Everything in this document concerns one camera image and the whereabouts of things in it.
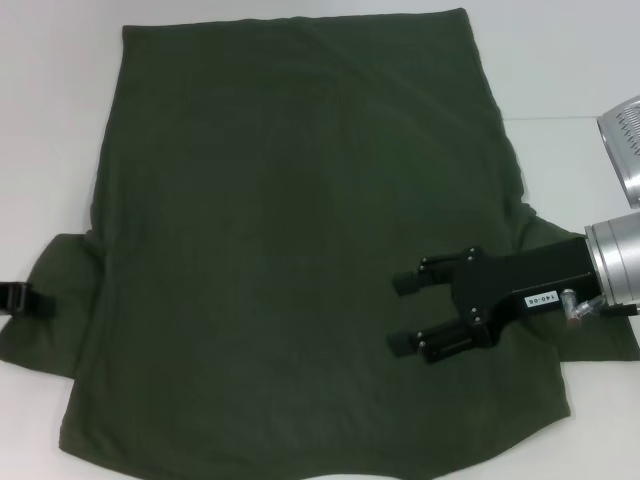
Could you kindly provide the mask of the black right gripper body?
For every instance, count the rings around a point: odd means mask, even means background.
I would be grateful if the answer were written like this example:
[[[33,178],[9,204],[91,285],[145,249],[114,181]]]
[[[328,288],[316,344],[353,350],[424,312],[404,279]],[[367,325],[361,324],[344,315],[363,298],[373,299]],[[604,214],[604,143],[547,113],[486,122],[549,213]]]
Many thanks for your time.
[[[560,310],[561,293],[591,300],[601,288],[586,241],[572,238],[508,256],[466,256],[451,283],[467,348],[491,348],[514,320]]]

